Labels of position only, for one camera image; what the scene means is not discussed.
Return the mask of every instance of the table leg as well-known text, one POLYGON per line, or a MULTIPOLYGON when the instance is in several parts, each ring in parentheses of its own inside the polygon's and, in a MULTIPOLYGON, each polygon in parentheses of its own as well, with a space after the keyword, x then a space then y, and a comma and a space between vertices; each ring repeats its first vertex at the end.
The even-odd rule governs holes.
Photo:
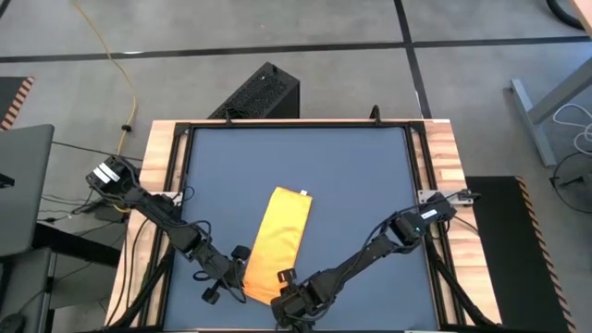
POLYGON ((518 113, 535 141, 545 167, 554 166, 557 161, 543 130, 543 121, 551 117, 557 109, 572 100, 590 84, 592 84, 592 58, 588 59, 584 65, 580 66, 536 105, 530 101, 521 81, 512 79, 511 85, 518 113))
POLYGON ((121 254, 120 250, 112 247, 38 223, 33 237, 33 248, 42 247, 49 247, 55 253, 115 268, 121 254))

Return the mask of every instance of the yellow cable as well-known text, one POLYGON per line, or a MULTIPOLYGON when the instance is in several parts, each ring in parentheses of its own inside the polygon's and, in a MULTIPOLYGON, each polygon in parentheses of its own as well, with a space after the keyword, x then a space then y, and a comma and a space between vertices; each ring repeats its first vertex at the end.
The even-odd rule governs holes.
MULTIPOLYGON (((119 63, 115 59, 113 59, 113 57, 111 57, 111 52, 109 51, 109 47, 107 47, 107 44, 105 43, 105 40, 103 39, 103 36, 101 36, 101 33, 94 27, 94 24, 91 21, 91 19, 86 15, 84 10, 82 10, 82 8, 79 6, 78 0, 72 0, 72 3, 76 7, 76 9, 78 9, 80 14, 84 17, 84 19, 86 19, 86 22, 89 24, 92 31, 94 31, 94 34, 99 38, 99 41, 101 41, 101 44, 103 45, 103 48, 105 49, 105 53, 107 54, 107 57, 115 66, 117 66, 117 68, 119 69, 121 74, 123 74, 123 77, 126 79, 126 82, 128 83, 129 88, 131 89, 131 93, 133 96, 133 107, 131 108, 131 113, 129 114, 128 121, 126 122, 126 125, 129 125, 129 124, 131 124, 131 121, 136 116, 136 110, 138 109, 136 90, 133 87, 133 84, 131 83, 130 77, 128 76, 128 73, 125 71, 125 69, 123 69, 123 67, 120 66, 119 63)), ((119 139, 119 145, 117 146, 117 154, 121 154, 121 150, 123 148, 123 143, 126 140, 126 134, 127 134, 127 132, 125 130, 123 130, 123 133, 121 134, 121 139, 119 139)))

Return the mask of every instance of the yellow bag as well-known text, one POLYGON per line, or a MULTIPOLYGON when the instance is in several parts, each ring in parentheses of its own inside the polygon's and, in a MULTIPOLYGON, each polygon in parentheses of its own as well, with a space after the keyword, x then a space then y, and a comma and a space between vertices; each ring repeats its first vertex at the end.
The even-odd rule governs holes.
POLYGON ((244 293, 270 304, 286 283, 278 272, 293 268, 313 198, 277 187, 269 199, 245 271, 244 293))

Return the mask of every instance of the white cable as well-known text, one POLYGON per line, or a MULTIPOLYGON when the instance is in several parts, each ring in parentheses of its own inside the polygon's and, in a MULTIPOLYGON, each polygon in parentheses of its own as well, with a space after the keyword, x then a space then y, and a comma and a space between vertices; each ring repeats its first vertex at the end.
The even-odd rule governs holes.
POLYGON ((589 152, 585 149, 580 148, 580 146, 577 144, 577 140, 580 137, 584 137, 584 139, 588 142, 592 142, 592 114, 584 109, 582 106, 580 105, 575 105, 575 104, 566 104, 562 107, 560 107, 557 111, 555 111, 555 114, 553 114, 553 121, 557 124, 562 124, 562 125, 567 125, 567 126, 573 126, 573 127, 578 127, 578 128, 582 128, 584 129, 583 132, 579 133, 578 135, 575 136, 575 138, 573 138, 573 147, 575 147, 575 149, 577 149, 580 153, 582 154, 586 154, 589 156, 592 156, 592 152, 589 152), (565 108, 567 107, 575 107, 576 109, 584 112, 585 114, 587 114, 590 117, 590 123, 588 125, 581 125, 581 124, 576 124, 576 123, 571 123, 571 122, 567 122, 567 121, 560 121, 557 120, 557 115, 563 111, 565 108))

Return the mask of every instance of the white tag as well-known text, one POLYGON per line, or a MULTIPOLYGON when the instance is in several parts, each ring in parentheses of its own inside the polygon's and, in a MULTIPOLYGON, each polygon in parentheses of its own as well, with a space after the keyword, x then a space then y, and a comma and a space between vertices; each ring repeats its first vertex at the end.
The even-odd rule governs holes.
POLYGON ((99 179, 101 179, 103 181, 103 183, 108 183, 109 181, 111 181, 111 179, 105 174, 103 173, 103 171, 101 171, 100 168, 96 167, 93 171, 94 175, 96 177, 98 177, 99 179))
POLYGON ((438 212, 436 211, 436 209, 432 209, 431 211, 427 211, 427 212, 423 213, 422 218, 427 219, 428 217, 434 216, 437 213, 438 212))
POLYGON ((115 172, 113 172, 113 170, 111 170, 111 168, 107 166, 105 163, 101 163, 99 165, 99 168, 115 182, 119 181, 119 176, 115 172))

